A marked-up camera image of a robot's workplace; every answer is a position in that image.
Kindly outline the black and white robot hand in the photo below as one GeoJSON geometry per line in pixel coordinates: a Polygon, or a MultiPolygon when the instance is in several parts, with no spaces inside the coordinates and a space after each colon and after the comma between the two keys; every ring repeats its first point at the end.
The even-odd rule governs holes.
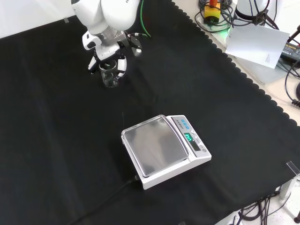
{"type": "Polygon", "coordinates": [[[85,50],[93,50],[93,57],[88,65],[88,71],[93,74],[100,63],[105,63],[116,54],[117,59],[117,76],[123,77],[127,69],[127,59],[120,54],[123,47],[129,46],[128,37],[123,31],[117,31],[116,34],[107,36],[103,33],[100,36],[92,35],[87,31],[82,36],[82,44],[85,50]]]}

